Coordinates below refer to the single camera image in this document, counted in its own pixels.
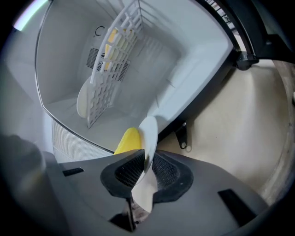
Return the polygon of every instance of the yellow sponge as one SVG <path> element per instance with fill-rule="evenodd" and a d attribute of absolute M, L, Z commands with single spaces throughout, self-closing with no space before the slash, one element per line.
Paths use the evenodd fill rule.
<path fill-rule="evenodd" d="M 124 133 L 114 154 L 125 153 L 142 148 L 140 133 L 136 128 L 129 128 Z"/>

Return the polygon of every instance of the yellow object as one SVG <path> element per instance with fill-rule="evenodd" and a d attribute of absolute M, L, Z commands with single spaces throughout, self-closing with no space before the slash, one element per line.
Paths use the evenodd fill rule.
<path fill-rule="evenodd" d="M 142 148 L 140 133 L 136 128 L 129 128 L 124 133 L 114 154 L 125 153 Z"/>
<path fill-rule="evenodd" d="M 114 39 L 115 39 L 115 36 L 116 34 L 118 33 L 118 30 L 117 29 L 113 29 L 109 38 L 107 39 L 108 42 L 114 42 Z M 106 44 L 106 49 L 105 49 L 105 57 L 107 55 L 107 52 L 109 51 L 110 49 L 110 45 Z M 114 53 L 114 50 L 111 52 L 111 54 L 108 56 L 108 59 L 111 60 L 112 59 L 112 55 Z M 106 66 L 105 66 L 105 70 L 107 70 L 109 68 L 109 62 L 106 63 Z"/>

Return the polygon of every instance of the dish rack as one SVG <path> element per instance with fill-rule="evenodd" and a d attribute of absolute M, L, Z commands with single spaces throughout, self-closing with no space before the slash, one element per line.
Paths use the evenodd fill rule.
<path fill-rule="evenodd" d="M 112 105 L 121 83 L 120 74 L 134 45 L 142 39 L 142 31 L 140 5 L 134 0 L 111 24 L 97 53 L 87 88 L 88 128 Z"/>

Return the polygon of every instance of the dishwasher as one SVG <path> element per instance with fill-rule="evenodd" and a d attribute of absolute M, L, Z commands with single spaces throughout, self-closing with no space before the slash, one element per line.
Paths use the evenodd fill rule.
<path fill-rule="evenodd" d="M 55 0 L 38 36 L 36 82 L 55 120 L 114 151 L 146 116 L 159 133 L 175 120 L 172 131 L 183 132 L 177 117 L 221 67 L 230 69 L 233 52 L 194 1 Z"/>

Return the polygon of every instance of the metal mesh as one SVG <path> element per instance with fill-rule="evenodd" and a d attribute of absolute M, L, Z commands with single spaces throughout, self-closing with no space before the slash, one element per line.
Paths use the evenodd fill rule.
<path fill-rule="evenodd" d="M 144 170 L 144 153 L 115 170 L 116 179 L 128 187 L 134 187 Z"/>
<path fill-rule="evenodd" d="M 169 187 L 179 177 L 177 168 L 156 154 L 153 158 L 153 172 L 157 178 L 158 190 Z"/>
<path fill-rule="evenodd" d="M 58 163 L 90 160 L 112 155 L 112 153 L 77 137 L 55 121 L 53 122 L 53 147 Z"/>

